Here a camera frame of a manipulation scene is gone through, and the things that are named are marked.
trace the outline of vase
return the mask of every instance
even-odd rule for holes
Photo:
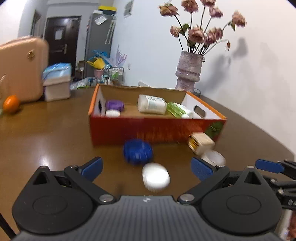
[[[175,90],[193,93],[194,84],[200,80],[203,56],[196,53],[182,51],[177,66],[177,85]]]

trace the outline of wooden table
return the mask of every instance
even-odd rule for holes
[[[87,112],[93,90],[74,91],[68,100],[24,104],[23,110],[16,115],[0,117],[0,212],[15,232],[12,205],[41,165],[63,170],[71,164],[82,165],[101,156],[104,169],[95,184],[115,196],[153,194],[143,185],[142,168],[125,162],[122,146],[92,146]],[[294,159],[288,149],[257,126],[202,98],[229,119],[215,149],[226,158],[231,170],[243,170],[258,158]],[[169,187],[158,195],[177,198],[199,183],[190,171],[194,154],[186,143],[153,145],[153,151],[154,162],[164,165],[171,177]],[[287,179],[283,175],[273,176]],[[2,230],[0,240],[9,240]]]

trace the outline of suitcase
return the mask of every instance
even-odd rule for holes
[[[6,96],[21,102],[38,100],[43,94],[42,73],[48,66],[49,45],[31,36],[0,45],[0,78],[5,76]]]

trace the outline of red box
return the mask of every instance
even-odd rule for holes
[[[189,109],[197,105],[206,112],[206,116],[204,119],[177,119],[168,112],[165,115],[140,113],[137,108],[139,94],[161,97],[167,103],[180,103]],[[105,117],[106,101],[114,99],[123,101],[125,110],[120,117]],[[149,143],[187,142],[193,132],[205,132],[215,141],[227,120],[190,92],[107,85],[96,86],[88,116],[93,145],[124,144],[131,139]]]

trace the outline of orange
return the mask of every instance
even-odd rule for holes
[[[20,101],[16,95],[8,96],[3,103],[3,111],[9,114],[15,113],[20,106]]]

